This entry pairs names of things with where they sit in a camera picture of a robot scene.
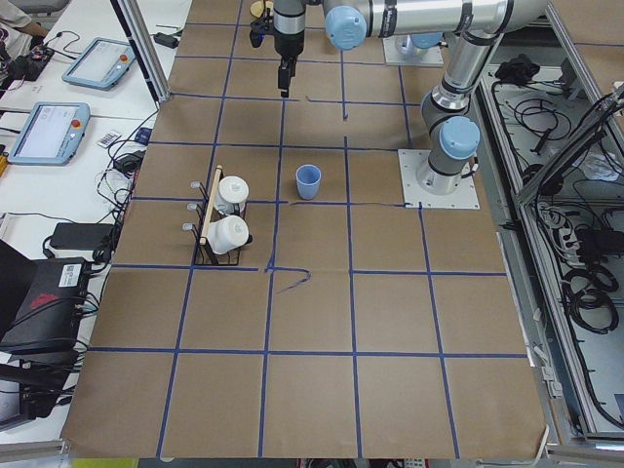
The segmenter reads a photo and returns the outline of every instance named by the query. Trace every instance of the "white tabletop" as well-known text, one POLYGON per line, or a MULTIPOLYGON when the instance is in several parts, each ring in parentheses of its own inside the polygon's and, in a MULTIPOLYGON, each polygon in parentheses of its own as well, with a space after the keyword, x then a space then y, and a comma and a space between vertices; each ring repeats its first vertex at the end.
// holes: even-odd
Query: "white tabletop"
MULTIPOLYGON (((175 32, 171 28, 157 27, 158 24, 184 26, 191 0, 138 0, 145 24, 150 34, 175 32)), ((78 42, 71 44, 69 51, 84 50, 96 37, 126 40, 110 2, 106 0, 73 0, 46 40, 58 32, 70 30, 80 35, 78 42)), ((62 48, 75 36, 63 34, 51 42, 51 47, 62 48)), ((176 50, 155 44, 163 71, 169 76, 176 57, 176 50)), ((71 64, 71 59, 59 54, 41 76, 34 82, 25 82, 20 88, 7 92, 0 99, 0 108, 10 110, 32 109, 37 101, 85 102, 91 107, 92 115, 140 119, 156 109, 143 79, 138 63, 133 63, 128 73, 110 91, 99 91, 63 82, 60 77, 71 64)))
MULTIPOLYGON (((5 114, 0 127, 19 130, 26 118, 25 114, 5 114)), ((65 166, 10 165, 0 176, 0 213, 36 212, 78 222, 98 221, 110 210, 109 203, 96 193, 109 157, 96 142, 112 129, 127 137, 140 122, 92 117, 76 155, 65 166)), ((7 150, 16 139, 17 135, 0 131, 0 141, 7 145, 7 150)), ((124 151, 139 147, 143 146, 133 143, 126 145, 124 151)), ((125 182, 119 178, 118 183, 125 182)), ((42 258, 41 242, 52 234, 56 223, 42 216, 10 216, 3 239, 30 258, 42 258)))
MULTIPOLYGON (((5 114, 0 119, 0 126, 20 129, 27 115, 5 114)), ((87 127, 76 155, 65 166, 15 166, 10 165, 0 176, 0 213, 41 213, 44 215, 66 217, 79 222, 96 222, 110 209, 96 193, 101 172, 106 168, 109 157, 105 149, 96 145, 106 132, 115 129, 127 137, 141 123, 141 120, 92 118, 87 127)), ((153 120, 145 125, 153 126, 153 120)), ((7 150, 17 139, 14 134, 0 131, 0 141, 7 145, 7 150)), ((143 148, 137 143, 128 144, 124 151, 143 148)), ((124 180, 118 179, 113 188, 124 186, 124 180)), ((8 226, 2 229, 1 238, 29 258, 43 258, 41 243, 52 234, 58 220, 47 219, 39 215, 11 215, 8 226)), ((82 255, 90 259, 89 253, 62 251, 62 256, 82 255)), ((89 291, 99 295, 103 286, 104 275, 90 281, 89 291)), ((95 318, 86 318, 81 322, 79 339, 89 341, 95 318)), ((77 376, 70 376, 67 385, 75 383, 77 376)), ((67 418, 69 406, 56 407, 46 418, 22 424, 14 429, 0 432, 0 444, 25 442, 45 442, 60 437, 60 430, 67 418)))

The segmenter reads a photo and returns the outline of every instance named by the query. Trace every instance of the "white mug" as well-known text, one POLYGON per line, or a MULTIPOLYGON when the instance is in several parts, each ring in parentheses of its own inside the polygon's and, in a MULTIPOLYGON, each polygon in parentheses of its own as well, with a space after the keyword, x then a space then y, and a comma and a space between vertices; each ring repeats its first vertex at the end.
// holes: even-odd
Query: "white mug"
POLYGON ((219 183, 214 197, 214 208, 222 215, 233 215, 235 206, 239 212, 245 209, 245 203, 250 195, 250 188, 240 177, 229 175, 219 183))
POLYGON ((250 230, 241 217, 233 215, 211 222, 207 237, 213 252, 221 255, 247 244, 250 230))

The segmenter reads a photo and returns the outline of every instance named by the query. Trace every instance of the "light blue joint cap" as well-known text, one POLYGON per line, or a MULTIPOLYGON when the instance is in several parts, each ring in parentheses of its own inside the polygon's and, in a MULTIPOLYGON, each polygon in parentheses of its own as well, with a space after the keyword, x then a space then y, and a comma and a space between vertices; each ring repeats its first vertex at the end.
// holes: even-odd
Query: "light blue joint cap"
POLYGON ((479 127, 466 117, 451 117, 440 130, 442 149, 456 161, 466 160, 475 154, 480 141, 479 127))
POLYGON ((325 16, 325 29, 330 41, 342 51, 358 47, 367 37, 367 22, 353 7, 340 5, 325 16))
POLYGON ((411 34, 409 39, 411 39, 414 47, 418 49, 431 49, 440 44, 442 37, 442 32, 425 32, 422 34, 411 34))

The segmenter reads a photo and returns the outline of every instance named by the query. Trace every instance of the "sticker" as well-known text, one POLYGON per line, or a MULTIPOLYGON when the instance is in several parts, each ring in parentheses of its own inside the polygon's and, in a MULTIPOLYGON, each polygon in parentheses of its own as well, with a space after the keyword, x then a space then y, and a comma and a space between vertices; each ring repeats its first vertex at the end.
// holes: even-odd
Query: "sticker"
POLYGON ((78 286, 78 280, 80 279, 80 263, 73 263, 62 267, 62 273, 60 274, 60 281, 58 282, 59 288, 73 288, 78 286))
POLYGON ((379 37, 384 38, 394 35, 394 31, 397 28, 397 15, 397 0, 386 0, 379 37))

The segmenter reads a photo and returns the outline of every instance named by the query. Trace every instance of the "robotic arm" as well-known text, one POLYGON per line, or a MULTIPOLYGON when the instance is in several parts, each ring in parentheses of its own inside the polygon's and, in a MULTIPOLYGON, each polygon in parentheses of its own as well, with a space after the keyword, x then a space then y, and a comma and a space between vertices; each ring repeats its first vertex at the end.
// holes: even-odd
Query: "robotic arm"
POLYGON ((323 5, 328 36, 341 50, 359 46, 366 37, 460 33, 444 81, 432 93, 441 107, 459 111, 468 105, 501 35, 537 18, 547 4, 548 0, 275 0, 273 18, 265 12, 254 21, 251 38, 259 47, 264 35, 275 37, 275 50, 282 57, 278 85, 287 97, 303 52, 306 5, 323 5))
POLYGON ((477 126, 465 117, 470 98, 505 32, 541 15, 549 0, 274 0, 252 23, 259 47, 264 34, 275 36, 282 57, 278 85, 289 96, 298 56, 303 52, 306 5, 323 5, 328 37, 340 50, 358 47, 367 37, 452 31, 457 48, 442 83, 422 102, 422 116, 433 141, 428 164, 418 180, 438 195, 450 193, 479 144, 477 126))

